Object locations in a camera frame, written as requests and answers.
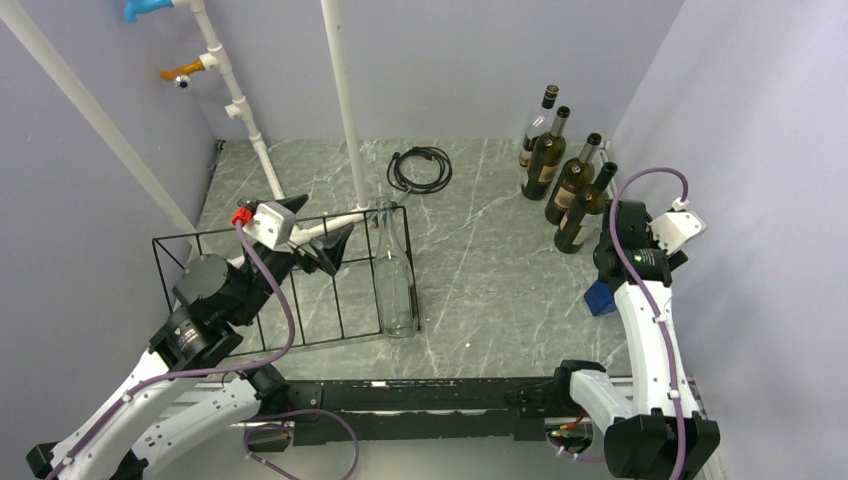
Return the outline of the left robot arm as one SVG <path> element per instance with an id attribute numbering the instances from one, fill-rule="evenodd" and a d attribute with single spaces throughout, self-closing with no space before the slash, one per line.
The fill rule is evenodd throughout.
<path id="1" fill-rule="evenodd" d="M 357 216 L 300 230 L 306 202 L 240 202 L 232 222 L 242 260 L 207 253 L 188 263 L 172 289 L 176 308 L 117 390 L 66 439 L 27 453 L 34 477 L 150 479 L 230 424 L 285 411 L 289 387 L 273 357 L 229 367 L 224 360 L 268 300 L 290 310 L 282 285 L 291 272 L 338 271 Z"/>

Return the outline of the clear glass bottle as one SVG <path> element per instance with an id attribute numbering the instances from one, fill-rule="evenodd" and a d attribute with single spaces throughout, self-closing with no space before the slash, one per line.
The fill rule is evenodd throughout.
<path id="1" fill-rule="evenodd" d="M 411 337 L 419 327 L 412 267 L 396 235 L 392 201 L 381 196 L 376 206 L 378 245 L 374 280 L 380 327 L 391 338 Z"/>

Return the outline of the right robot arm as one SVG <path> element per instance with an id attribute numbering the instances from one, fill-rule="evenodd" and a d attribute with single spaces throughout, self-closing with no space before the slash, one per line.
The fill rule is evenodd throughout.
<path id="1" fill-rule="evenodd" d="M 632 479 L 694 479 L 720 442 L 716 421 L 701 412 L 687 381 L 672 316 L 673 270 L 683 245 L 705 232 L 693 211 L 675 205 L 651 218 L 644 203 L 605 211 L 593 261 L 624 325 L 633 392 L 625 395 L 599 367 L 564 363 L 551 388 L 557 411 L 581 409 L 603 439 L 610 474 Z"/>

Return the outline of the black wire wine rack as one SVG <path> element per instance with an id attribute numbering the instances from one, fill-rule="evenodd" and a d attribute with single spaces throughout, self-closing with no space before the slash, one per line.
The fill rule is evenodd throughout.
<path id="1" fill-rule="evenodd" d="M 296 218 L 295 228 L 323 227 L 344 213 Z M 247 236 L 242 225 L 225 228 L 239 247 L 237 258 L 215 253 L 205 243 L 206 232 L 184 235 L 198 249 L 191 260 L 177 265 L 181 276 L 163 286 L 169 317 L 154 335 L 150 347 L 177 366 L 205 368 L 225 358 L 243 355 L 240 346 L 246 335 L 261 340 L 262 352 L 285 353 L 291 348 L 322 345 L 350 339 L 385 335 L 380 327 L 374 280 L 378 245 L 376 209 L 365 211 L 366 219 L 354 223 L 344 259 L 335 276 L 318 270 L 324 286 L 336 289 L 351 265 L 361 264 L 363 275 L 351 280 L 359 288 L 356 301 L 364 313 L 345 310 L 338 298 L 327 300 L 321 293 L 315 303 L 335 316 L 330 328 L 319 336 L 309 335 L 300 311 L 297 280 L 309 275 L 304 260 L 296 254 L 275 252 Z"/>

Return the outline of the blue square glass bottle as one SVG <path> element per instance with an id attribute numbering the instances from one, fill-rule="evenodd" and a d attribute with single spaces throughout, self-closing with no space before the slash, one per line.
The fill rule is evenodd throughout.
<path id="1" fill-rule="evenodd" d="M 595 280 L 584 292 L 583 300 L 593 317 L 602 317 L 617 310 L 615 298 L 609 286 Z"/>

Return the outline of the dark green wine bottle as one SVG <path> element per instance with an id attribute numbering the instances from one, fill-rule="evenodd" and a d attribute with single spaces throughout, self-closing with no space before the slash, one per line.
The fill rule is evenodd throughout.
<path id="1" fill-rule="evenodd" d="M 595 181 L 579 190 L 554 235 L 554 245 L 560 252 L 577 253 L 600 227 L 608 199 L 607 188 L 617 172 L 615 162 L 605 162 Z"/>

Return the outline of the olive green wine bottle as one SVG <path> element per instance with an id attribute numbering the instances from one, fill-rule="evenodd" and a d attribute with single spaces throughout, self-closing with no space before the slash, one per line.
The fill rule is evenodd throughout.
<path id="1" fill-rule="evenodd" d="M 592 159 L 602 141 L 600 133 L 591 133 L 581 152 L 563 165 L 544 210 L 550 224 L 559 225 L 579 190 L 592 182 L 595 175 Z"/>

